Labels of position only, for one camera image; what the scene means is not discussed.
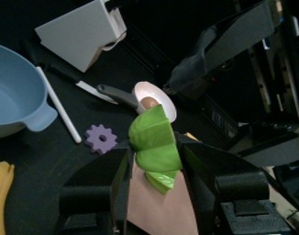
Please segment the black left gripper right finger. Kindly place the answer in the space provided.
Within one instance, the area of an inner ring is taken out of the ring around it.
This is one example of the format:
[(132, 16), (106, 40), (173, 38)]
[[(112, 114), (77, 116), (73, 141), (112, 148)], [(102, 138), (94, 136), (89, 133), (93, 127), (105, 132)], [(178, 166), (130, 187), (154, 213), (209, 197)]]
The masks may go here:
[(263, 170), (182, 134), (174, 139), (198, 235), (291, 235)]

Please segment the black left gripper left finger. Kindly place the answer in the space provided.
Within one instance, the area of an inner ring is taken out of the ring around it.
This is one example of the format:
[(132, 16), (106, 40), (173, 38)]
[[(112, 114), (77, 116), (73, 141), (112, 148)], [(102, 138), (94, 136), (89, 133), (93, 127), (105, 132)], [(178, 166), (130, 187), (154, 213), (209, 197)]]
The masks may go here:
[(126, 235), (129, 148), (112, 149), (66, 180), (53, 235)]

